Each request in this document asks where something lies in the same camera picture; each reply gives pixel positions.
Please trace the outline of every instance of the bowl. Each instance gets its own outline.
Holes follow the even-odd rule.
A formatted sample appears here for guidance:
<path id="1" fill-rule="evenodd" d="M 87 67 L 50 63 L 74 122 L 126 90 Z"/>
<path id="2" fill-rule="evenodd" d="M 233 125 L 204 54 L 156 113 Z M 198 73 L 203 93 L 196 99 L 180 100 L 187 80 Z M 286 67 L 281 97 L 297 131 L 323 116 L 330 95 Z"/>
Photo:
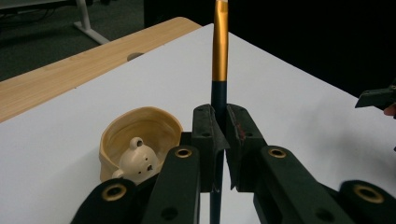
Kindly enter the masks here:
<path id="1" fill-rule="evenodd" d="M 120 157 L 134 137 L 140 137 L 154 150 L 162 167 L 167 152 L 179 145 L 182 131 L 173 115 L 153 106 L 140 107 L 119 116 L 107 126 L 101 137 L 100 180 L 111 179 L 113 173 L 120 169 Z"/>

